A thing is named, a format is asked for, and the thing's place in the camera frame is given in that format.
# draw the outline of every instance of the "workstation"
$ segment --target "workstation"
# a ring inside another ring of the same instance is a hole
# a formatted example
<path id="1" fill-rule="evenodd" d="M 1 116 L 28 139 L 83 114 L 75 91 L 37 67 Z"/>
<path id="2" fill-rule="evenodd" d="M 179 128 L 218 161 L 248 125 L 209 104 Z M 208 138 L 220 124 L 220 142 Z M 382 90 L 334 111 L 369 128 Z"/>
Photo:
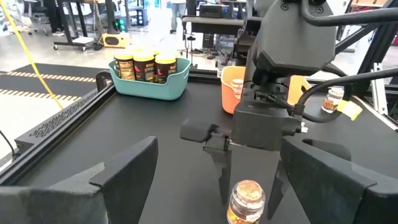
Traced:
<path id="1" fill-rule="evenodd" d="M 0 172 L 0 223 L 396 223 L 398 123 L 366 100 L 378 100 L 371 80 L 398 75 L 371 72 L 395 37 L 396 2 L 332 16 L 325 1 L 276 0 L 232 111 L 225 77 L 188 71 L 187 59 L 177 59 L 187 82 L 171 101 L 124 94 L 111 62 L 97 90 L 15 139 L 19 156 Z M 329 63 L 370 32 L 336 45 L 336 26 L 382 21 L 358 75 Z M 304 78 L 319 71 L 340 78 Z M 327 113 L 332 86 L 345 103 Z M 242 180 L 261 186 L 261 218 L 227 213 Z"/>

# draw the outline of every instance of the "teal plastic basket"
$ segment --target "teal plastic basket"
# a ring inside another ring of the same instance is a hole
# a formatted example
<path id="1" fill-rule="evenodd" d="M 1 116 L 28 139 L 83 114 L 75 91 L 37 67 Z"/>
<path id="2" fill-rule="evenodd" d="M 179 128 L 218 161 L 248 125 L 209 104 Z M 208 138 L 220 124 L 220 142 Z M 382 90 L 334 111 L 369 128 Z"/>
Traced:
<path id="1" fill-rule="evenodd" d="M 176 100 L 182 95 L 187 87 L 190 64 L 191 61 L 188 59 L 178 58 L 178 72 L 169 75 L 167 82 L 164 84 L 123 80 L 116 76 L 114 60 L 109 63 L 109 71 L 111 72 L 116 90 L 120 94 L 159 100 Z"/>

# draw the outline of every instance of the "small jar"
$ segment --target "small jar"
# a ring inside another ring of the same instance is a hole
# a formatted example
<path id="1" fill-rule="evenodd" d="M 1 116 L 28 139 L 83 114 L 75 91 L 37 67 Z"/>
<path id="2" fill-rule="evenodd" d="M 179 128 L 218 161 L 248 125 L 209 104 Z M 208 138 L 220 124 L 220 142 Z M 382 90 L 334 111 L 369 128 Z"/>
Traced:
<path id="1" fill-rule="evenodd" d="M 229 198 L 227 220 L 229 224 L 257 224 L 264 211 L 266 195 L 253 180 L 237 183 Z"/>
<path id="2" fill-rule="evenodd" d="M 332 113 L 337 109 L 338 104 L 343 99 L 344 90 L 337 87 L 332 87 L 329 89 L 328 94 L 323 101 L 322 110 Z"/>
<path id="3" fill-rule="evenodd" d="M 231 83 L 232 89 L 234 90 L 235 97 L 237 99 L 241 99 L 242 90 L 243 90 L 243 79 L 235 78 Z"/>

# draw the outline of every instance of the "yellow cable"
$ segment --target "yellow cable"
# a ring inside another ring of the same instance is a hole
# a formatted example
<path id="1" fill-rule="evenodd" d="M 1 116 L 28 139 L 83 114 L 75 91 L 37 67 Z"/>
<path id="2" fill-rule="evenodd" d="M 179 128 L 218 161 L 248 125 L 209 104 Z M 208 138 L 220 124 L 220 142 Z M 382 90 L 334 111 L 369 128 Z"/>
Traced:
<path id="1" fill-rule="evenodd" d="M 22 48 L 25 51 L 26 57 L 29 59 L 30 64 L 32 65 L 33 70 L 36 73 L 37 78 L 39 78 L 40 82 L 42 82 L 44 88 L 48 91 L 48 93 L 51 95 L 51 97 L 53 98 L 53 100 L 55 100 L 55 102 L 58 104 L 58 106 L 61 108 L 61 110 L 63 109 L 60 102 L 58 102 L 58 100 L 56 99 L 55 95 L 52 93 L 52 91 L 50 90 L 49 86 L 47 86 L 47 84 L 45 83 L 44 79 L 42 78 L 42 76 L 40 75 L 35 63 L 33 62 L 32 56 L 29 53 L 29 50 L 27 49 L 24 41 L 22 40 L 21 35 L 19 34 L 18 30 L 17 30 L 17 26 L 15 25 L 14 21 L 12 20 L 12 17 L 10 15 L 10 13 L 8 12 L 8 9 L 4 3 L 3 0 L 0 0 L 0 5 L 4 10 L 4 13 L 7 16 L 8 21 L 10 21 L 12 28 L 14 29 L 15 34 L 17 35 L 17 38 L 19 40 L 19 43 L 21 44 Z"/>

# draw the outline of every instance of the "floor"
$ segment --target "floor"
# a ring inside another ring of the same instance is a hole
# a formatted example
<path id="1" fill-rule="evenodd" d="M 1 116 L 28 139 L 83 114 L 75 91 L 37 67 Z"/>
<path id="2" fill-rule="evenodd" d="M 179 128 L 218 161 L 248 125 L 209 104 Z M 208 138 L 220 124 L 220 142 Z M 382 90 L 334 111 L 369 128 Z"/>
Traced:
<path id="1" fill-rule="evenodd" d="M 182 50 L 184 41 L 182 40 L 182 30 L 180 21 L 178 22 L 177 34 L 170 35 L 170 12 L 159 12 L 153 17 L 150 25 L 145 28 L 133 28 L 130 31 L 131 46 L 145 47 L 148 45 L 156 46 L 160 50 Z M 193 43 L 193 48 L 201 48 L 201 34 L 195 34 L 197 40 Z M 73 65 L 81 67 L 107 68 L 109 61 L 120 49 L 101 49 L 97 52 L 87 50 L 82 52 L 78 48 L 60 46 L 58 50 L 53 49 L 54 41 L 65 40 L 65 37 L 46 37 L 42 31 L 33 35 L 22 33 L 22 38 L 29 52 L 36 63 L 49 63 L 59 65 Z M 342 53 L 336 56 L 334 63 L 350 75 L 356 74 L 360 63 L 367 51 L 369 37 L 364 37 L 353 47 L 356 49 L 354 54 Z M 16 36 L 9 35 L 0 37 L 0 71 L 11 71 L 29 64 L 25 53 L 20 47 Z M 198 68 L 216 70 L 215 61 L 207 60 L 205 57 L 194 57 L 194 63 Z M 391 47 L 387 53 L 384 69 L 398 66 L 398 47 Z M 316 79 L 329 79 L 334 77 L 330 74 L 318 73 L 314 75 Z M 63 107 L 71 104 L 71 101 L 60 101 Z M 10 96 L 0 94 L 0 130 L 13 140 L 24 134 L 35 125 L 41 123 L 49 116 L 57 113 L 60 109 L 51 99 L 29 98 L 24 96 Z M 0 158 L 9 154 L 10 148 L 3 139 L 0 139 Z"/>

